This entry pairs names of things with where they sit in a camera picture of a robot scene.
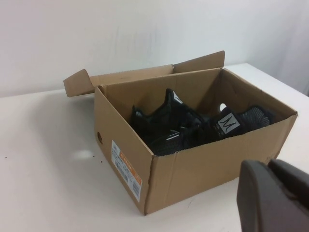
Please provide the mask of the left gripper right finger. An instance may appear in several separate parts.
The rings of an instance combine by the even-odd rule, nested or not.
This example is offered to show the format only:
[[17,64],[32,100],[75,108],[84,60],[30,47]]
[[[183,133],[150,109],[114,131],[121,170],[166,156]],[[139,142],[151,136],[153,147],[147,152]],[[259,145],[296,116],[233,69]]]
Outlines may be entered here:
[[280,159],[272,159],[268,167],[293,194],[309,193],[309,174]]

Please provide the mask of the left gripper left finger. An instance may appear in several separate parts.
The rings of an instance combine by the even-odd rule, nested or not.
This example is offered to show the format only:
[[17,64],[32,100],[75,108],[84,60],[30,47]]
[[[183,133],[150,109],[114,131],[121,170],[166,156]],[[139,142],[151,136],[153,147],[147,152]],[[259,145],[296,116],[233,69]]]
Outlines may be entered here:
[[293,194],[268,164],[241,163],[237,206],[243,232],[307,232],[309,194]]

